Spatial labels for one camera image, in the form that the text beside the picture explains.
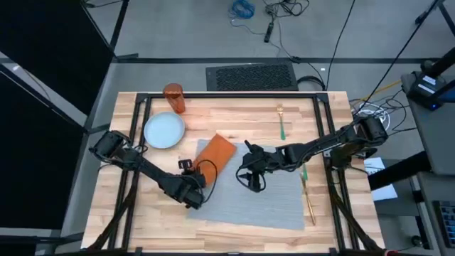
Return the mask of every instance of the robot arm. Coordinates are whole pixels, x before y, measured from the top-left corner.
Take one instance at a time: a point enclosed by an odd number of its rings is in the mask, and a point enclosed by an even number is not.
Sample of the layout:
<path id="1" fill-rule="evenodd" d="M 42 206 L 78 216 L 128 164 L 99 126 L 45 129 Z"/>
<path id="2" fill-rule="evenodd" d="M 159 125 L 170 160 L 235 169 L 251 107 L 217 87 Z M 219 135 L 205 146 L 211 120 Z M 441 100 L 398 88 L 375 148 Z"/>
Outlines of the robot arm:
<path id="1" fill-rule="evenodd" d="M 181 175 L 167 173 L 142 157 L 131 147 L 129 138 L 120 132 L 106 132 L 96 145 L 89 149 L 99 160 L 118 166 L 126 171 L 137 170 L 153 179 L 166 195 L 185 203 L 187 208 L 200 208 L 204 201 L 200 189 L 205 187 L 205 178 L 198 171 L 189 171 L 191 160 L 179 162 L 185 171 Z"/>
<path id="2" fill-rule="evenodd" d="M 365 147 L 381 145 L 386 139 L 387 132 L 378 118 L 363 117 L 341 127 L 334 134 L 311 142 L 278 146 L 274 153 L 265 152 L 262 147 L 245 141 L 250 152 L 243 156 L 243 163 L 237 170 L 236 177 L 243 186 L 260 192 L 264 190 L 260 180 L 265 182 L 265 173 L 277 170 L 294 171 L 312 156 L 323 151 L 330 151 L 332 166 L 346 167 L 350 163 L 350 156 Z M 239 175 L 241 169 L 248 169 L 250 172 Z M 247 180 L 248 184 L 243 183 L 241 178 Z"/>

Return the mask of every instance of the green handle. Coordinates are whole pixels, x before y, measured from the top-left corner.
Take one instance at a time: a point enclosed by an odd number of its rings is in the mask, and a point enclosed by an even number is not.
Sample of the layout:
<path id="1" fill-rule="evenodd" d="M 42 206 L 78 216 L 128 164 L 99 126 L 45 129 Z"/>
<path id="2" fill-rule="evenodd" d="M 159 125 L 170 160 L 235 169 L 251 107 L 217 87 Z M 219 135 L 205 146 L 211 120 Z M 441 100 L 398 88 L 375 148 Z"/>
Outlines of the green handle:
<path id="1" fill-rule="evenodd" d="M 281 127 L 281 136 L 282 140 L 286 139 L 286 134 L 284 133 L 284 127 L 283 127 L 283 119 L 282 117 L 279 117 L 279 126 Z"/>
<path id="2" fill-rule="evenodd" d="M 308 173 L 306 172 L 305 164 L 304 164 L 304 179 L 305 179 L 305 181 L 308 181 Z"/>

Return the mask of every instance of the gray floor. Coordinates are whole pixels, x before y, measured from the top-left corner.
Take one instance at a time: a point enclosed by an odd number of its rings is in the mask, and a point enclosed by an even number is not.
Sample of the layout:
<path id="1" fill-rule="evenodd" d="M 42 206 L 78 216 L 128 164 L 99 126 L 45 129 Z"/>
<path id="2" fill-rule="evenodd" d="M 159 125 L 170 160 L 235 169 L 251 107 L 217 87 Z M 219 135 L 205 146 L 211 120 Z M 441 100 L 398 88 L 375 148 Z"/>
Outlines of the gray floor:
<path id="1" fill-rule="evenodd" d="M 108 0 L 93 0 L 103 4 Z M 256 5 L 256 14 L 251 20 L 234 21 L 247 24 L 253 31 L 263 32 L 269 17 L 263 12 L 264 3 Z M 310 7 L 299 17 L 283 18 L 282 43 L 292 54 L 301 57 L 330 58 L 350 7 L 350 0 L 311 1 Z M 362 0 L 357 1 L 338 47 L 341 58 L 394 58 L 414 29 L 415 18 L 425 10 L 431 0 Z M 143 58 L 202 58 L 202 57 L 284 57 L 270 44 L 263 43 L 262 36 L 252 35 L 244 28 L 230 25 L 228 8 L 231 0 L 131 0 L 115 49 L 117 55 L 139 53 Z M 114 30 L 121 4 L 89 9 L 104 36 L 109 40 Z M 455 18 L 455 4 L 446 1 L 449 13 Z M 272 42 L 279 45 L 277 26 Z M 442 15 L 435 11 L 426 20 L 402 57 L 440 57 L 455 45 Z M 204 91 L 205 68 L 234 64 L 112 64 L 102 93 L 94 125 L 110 121 L 115 98 L 119 91 L 161 91 L 169 82 L 178 82 L 187 91 Z M 314 64 L 326 80 L 328 64 Z M 349 98 L 364 97 L 376 86 L 388 65 L 380 64 L 335 64 L 332 67 L 329 90 L 347 91 Z M 400 79 L 403 73 L 417 70 L 418 65 L 395 65 L 382 85 Z M 297 77 L 315 75 L 307 64 L 294 64 Z M 455 75 L 455 69 L 445 75 Z M 300 90 L 317 90 L 312 84 L 302 84 Z M 394 87 L 377 95 L 380 98 L 398 91 Z M 397 97 L 403 104 L 403 94 Z M 392 115 L 392 125 L 403 118 L 403 111 Z M 407 115 L 402 128 L 413 127 L 414 120 Z M 388 159 L 403 159 L 422 150 L 416 131 L 404 132 L 391 137 L 379 148 L 378 156 Z M 97 135 L 90 138 L 93 144 Z M 68 210 L 63 234 L 82 232 L 95 187 L 96 161 L 85 156 L 85 165 L 77 178 L 76 189 Z M 415 234 L 407 220 L 380 217 L 385 243 L 389 249 L 409 247 L 406 235 Z M 77 247 L 70 245 L 59 250 Z"/>

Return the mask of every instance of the utensil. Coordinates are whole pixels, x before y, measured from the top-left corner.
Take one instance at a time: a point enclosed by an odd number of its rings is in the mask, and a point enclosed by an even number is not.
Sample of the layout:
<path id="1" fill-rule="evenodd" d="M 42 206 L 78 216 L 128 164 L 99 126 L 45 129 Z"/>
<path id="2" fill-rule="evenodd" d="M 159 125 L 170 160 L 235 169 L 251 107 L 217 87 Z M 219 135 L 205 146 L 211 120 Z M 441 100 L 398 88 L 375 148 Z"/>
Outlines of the utensil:
<path id="1" fill-rule="evenodd" d="M 308 208 L 310 209 L 311 220 L 313 221 L 313 225 L 316 224 L 316 218 L 314 217 L 313 207 L 311 206 L 310 197 L 308 196 L 308 188 L 306 187 L 306 181 L 308 181 L 308 174 L 306 172 L 306 167 L 304 164 L 304 170 L 300 173 L 301 183 L 304 186 L 306 202 L 308 203 Z"/>
<path id="2" fill-rule="evenodd" d="M 279 115 L 279 127 L 281 129 L 281 137 L 282 137 L 282 140 L 285 140 L 286 134 L 284 133 L 284 127 L 283 127 L 283 104 L 278 104 L 277 112 Z"/>
<path id="3" fill-rule="evenodd" d="M 154 148 L 167 149 L 177 144 L 185 133 L 185 123 L 174 112 L 155 114 L 144 127 L 145 140 Z"/>
<path id="4" fill-rule="evenodd" d="M 164 97 L 175 113 L 185 112 L 185 99 L 183 98 L 183 88 L 177 83 L 170 83 L 163 90 Z"/>

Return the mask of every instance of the orange cup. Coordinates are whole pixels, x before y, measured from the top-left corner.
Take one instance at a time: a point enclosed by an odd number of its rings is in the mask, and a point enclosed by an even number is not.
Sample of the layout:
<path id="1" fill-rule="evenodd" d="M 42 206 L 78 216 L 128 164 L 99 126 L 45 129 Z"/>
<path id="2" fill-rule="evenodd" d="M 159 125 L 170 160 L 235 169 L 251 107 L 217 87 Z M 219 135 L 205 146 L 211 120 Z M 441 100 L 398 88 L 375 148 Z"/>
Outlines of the orange cup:
<path id="1" fill-rule="evenodd" d="M 185 99 L 183 98 L 183 88 L 177 83 L 170 83 L 163 90 L 164 97 L 175 113 L 185 112 Z"/>

